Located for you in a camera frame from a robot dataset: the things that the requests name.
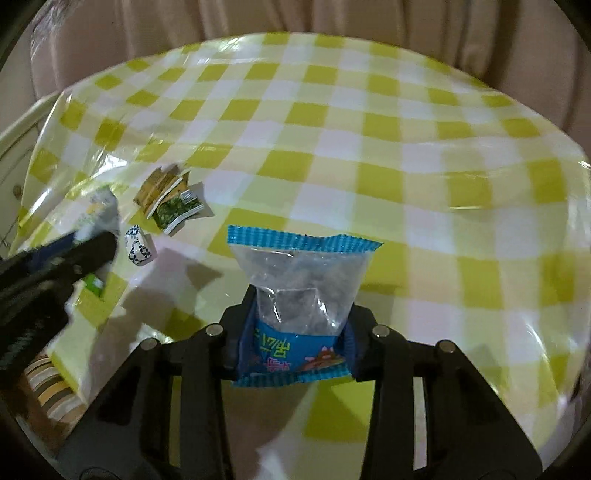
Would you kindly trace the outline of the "green white checkered tablecloth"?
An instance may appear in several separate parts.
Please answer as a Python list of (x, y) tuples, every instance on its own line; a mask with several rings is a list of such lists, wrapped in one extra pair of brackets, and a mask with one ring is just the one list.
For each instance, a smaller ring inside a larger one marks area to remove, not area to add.
[[(204, 209), (163, 233), (133, 199), (188, 170)], [(156, 254), (78, 288), (48, 356), (91, 401), (137, 342), (189, 337), (242, 299), (231, 225), (381, 242), (358, 302), (456, 342), (542, 459), (590, 344), (590, 164), (551, 122), (387, 45), (266, 34), (127, 61), (66, 89), (32, 154), (15, 246), (74, 227), (108, 186)]]

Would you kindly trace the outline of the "small blue white candy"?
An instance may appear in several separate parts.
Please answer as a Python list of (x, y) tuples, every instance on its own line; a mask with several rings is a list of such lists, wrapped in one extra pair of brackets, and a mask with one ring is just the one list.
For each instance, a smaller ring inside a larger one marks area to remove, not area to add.
[(138, 225), (132, 225), (124, 235), (127, 259), (136, 266), (148, 263), (152, 259), (152, 252)]

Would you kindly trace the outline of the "green yellow pea packet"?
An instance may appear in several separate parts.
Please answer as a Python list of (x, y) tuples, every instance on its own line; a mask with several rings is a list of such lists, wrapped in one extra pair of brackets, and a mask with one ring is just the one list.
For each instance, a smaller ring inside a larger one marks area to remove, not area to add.
[(188, 177), (189, 171), (181, 171), (176, 164), (158, 167), (142, 183), (133, 201), (149, 219), (161, 203), (187, 189)]
[(180, 223), (204, 209), (197, 194), (186, 189), (156, 207), (152, 217), (156, 226), (165, 234), (171, 233)]

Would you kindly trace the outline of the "striped sofa cushion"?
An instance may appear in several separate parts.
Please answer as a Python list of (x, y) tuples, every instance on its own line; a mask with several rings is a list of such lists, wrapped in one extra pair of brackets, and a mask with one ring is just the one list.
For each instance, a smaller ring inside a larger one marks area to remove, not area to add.
[(25, 378), (42, 410), (55, 427), (71, 430), (86, 410), (44, 352), (39, 353), (24, 370)]

